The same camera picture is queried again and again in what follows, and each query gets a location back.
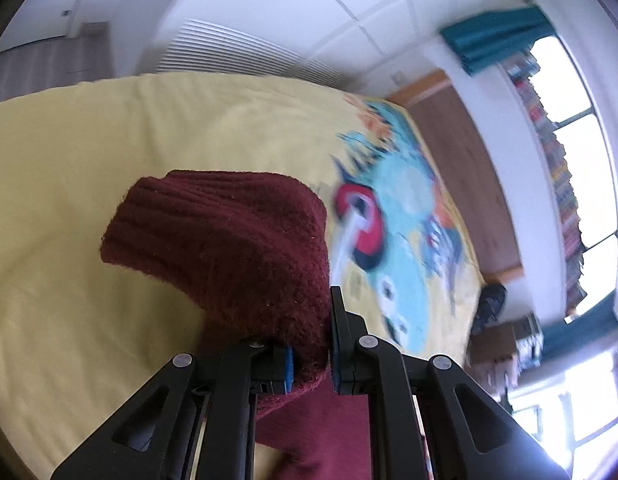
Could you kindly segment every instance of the mattress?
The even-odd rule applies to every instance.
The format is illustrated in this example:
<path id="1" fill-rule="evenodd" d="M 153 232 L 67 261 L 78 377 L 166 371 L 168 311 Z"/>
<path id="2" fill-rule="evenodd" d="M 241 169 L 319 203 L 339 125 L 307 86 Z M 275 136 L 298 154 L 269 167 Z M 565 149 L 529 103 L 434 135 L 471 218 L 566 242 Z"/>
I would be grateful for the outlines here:
<path id="1" fill-rule="evenodd" d="M 402 109 L 297 80 L 200 73 L 15 98 L 0 103 L 0 438 L 36 478 L 196 348 L 203 309 L 98 254 L 126 190 L 173 169 L 304 182 L 327 205 L 347 309 L 410 354 L 463 360 L 481 276 Z"/>

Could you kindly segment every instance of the red cartoon mouth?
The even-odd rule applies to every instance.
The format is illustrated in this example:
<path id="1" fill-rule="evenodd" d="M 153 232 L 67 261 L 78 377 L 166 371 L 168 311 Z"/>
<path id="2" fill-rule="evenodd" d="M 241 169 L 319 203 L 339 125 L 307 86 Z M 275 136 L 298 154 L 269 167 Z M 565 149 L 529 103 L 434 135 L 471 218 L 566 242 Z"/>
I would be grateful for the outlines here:
<path id="1" fill-rule="evenodd" d="M 360 184 L 345 183 L 336 191 L 334 203 L 341 221 L 352 207 L 365 219 L 352 256 L 362 270 L 374 269 L 385 252 L 385 226 L 374 190 Z"/>

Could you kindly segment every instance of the teal curtain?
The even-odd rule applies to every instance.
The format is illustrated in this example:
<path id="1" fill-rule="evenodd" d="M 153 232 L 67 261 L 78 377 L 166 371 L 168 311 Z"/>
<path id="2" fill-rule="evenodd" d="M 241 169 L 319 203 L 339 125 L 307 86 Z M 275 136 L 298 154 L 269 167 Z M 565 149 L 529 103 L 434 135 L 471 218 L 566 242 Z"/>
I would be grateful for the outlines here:
<path id="1" fill-rule="evenodd" d="M 464 71 L 474 75 L 535 41 L 554 36 L 555 29 L 538 7 L 489 11 L 440 31 L 460 58 Z"/>
<path id="2" fill-rule="evenodd" d="M 564 321 L 542 329 L 544 345 L 542 362 L 567 356 L 592 343 L 613 330 L 618 330 L 618 320 L 614 314 L 615 291 L 604 300 L 587 310 L 571 323 Z"/>

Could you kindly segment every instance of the cartoon print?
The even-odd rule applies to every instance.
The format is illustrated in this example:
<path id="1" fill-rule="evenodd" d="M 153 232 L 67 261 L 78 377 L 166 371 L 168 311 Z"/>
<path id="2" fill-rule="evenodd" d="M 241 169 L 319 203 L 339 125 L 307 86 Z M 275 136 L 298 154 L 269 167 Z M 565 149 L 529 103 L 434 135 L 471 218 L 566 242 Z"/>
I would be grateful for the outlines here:
<path id="1" fill-rule="evenodd" d="M 331 282 L 340 284 L 342 269 L 353 260 L 375 291 L 394 343 L 417 352 L 427 339 L 427 280 L 444 280 L 455 315 L 461 238 L 437 176 L 404 117 L 385 103 L 346 99 L 371 138 L 360 132 L 340 136 L 353 170 L 334 160 L 342 183 L 333 196 L 340 228 L 329 255 Z M 422 234 L 420 258 L 409 242 L 412 232 Z"/>

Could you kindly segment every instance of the maroon sweater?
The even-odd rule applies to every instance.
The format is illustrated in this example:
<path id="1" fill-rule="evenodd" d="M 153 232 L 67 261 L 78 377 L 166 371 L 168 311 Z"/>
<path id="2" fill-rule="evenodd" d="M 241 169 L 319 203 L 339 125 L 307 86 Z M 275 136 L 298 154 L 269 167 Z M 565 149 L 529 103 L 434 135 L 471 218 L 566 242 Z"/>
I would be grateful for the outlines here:
<path id="1" fill-rule="evenodd" d="M 171 283 L 207 313 L 201 353 L 256 335 L 295 350 L 294 389 L 263 397 L 257 440 L 289 453 L 276 480 L 371 477 L 366 397 L 326 378 L 326 210 L 279 174 L 171 171 L 129 190 L 100 248 L 106 263 Z"/>

